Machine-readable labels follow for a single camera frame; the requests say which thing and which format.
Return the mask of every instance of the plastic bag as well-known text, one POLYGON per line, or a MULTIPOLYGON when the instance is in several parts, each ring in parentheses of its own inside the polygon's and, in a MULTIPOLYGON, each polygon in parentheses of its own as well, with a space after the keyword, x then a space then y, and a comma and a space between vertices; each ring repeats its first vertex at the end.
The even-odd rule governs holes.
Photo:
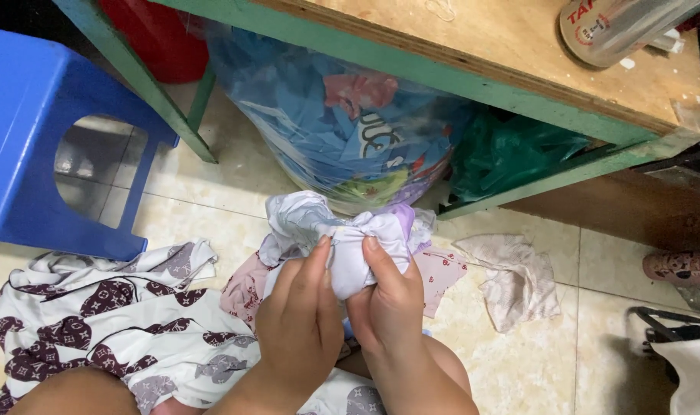
POLYGON ((286 173, 355 215, 413 203, 445 171, 473 102, 221 23, 206 25, 227 96, 286 173))
POLYGON ((452 193, 462 202, 526 184, 590 144, 580 134, 517 115, 506 122, 479 113, 452 156, 452 193))

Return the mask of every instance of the green plastic bag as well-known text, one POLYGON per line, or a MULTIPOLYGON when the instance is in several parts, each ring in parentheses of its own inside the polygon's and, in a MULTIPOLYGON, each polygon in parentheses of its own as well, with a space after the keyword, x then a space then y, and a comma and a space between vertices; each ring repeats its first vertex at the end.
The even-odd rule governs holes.
POLYGON ((583 135, 517 115, 506 122, 482 111, 452 156, 452 192, 475 202, 526 184, 590 144, 583 135))

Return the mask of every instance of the red object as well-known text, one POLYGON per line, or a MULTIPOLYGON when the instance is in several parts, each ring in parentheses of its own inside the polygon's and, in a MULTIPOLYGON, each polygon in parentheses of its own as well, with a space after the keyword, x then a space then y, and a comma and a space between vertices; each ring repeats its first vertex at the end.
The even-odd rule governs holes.
POLYGON ((101 9, 163 83, 186 83, 204 75, 207 44, 188 33, 178 12, 147 0, 99 0, 101 9))

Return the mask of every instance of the hand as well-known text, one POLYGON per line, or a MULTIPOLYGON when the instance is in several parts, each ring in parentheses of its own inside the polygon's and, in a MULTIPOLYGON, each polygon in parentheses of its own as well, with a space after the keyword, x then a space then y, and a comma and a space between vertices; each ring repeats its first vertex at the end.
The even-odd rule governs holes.
POLYGON ((307 258, 287 261, 255 321, 261 359, 253 370, 291 401, 293 413, 327 379, 343 344, 329 251, 322 236, 307 258))
POLYGON ((378 284, 363 288, 345 305, 365 360, 402 363, 428 353, 421 333, 424 286, 414 259, 401 274, 376 238, 366 236, 362 252, 378 284))

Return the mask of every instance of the blue plastic stool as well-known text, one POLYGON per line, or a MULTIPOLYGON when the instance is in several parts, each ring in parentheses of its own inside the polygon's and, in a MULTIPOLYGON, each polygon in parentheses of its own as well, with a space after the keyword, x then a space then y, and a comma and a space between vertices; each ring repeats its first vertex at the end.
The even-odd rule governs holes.
POLYGON ((178 135, 145 101, 59 43, 0 30, 0 242, 126 261, 148 240, 132 235, 158 143, 178 135), (60 138, 104 114, 148 133, 117 229, 74 212, 55 186, 60 138))

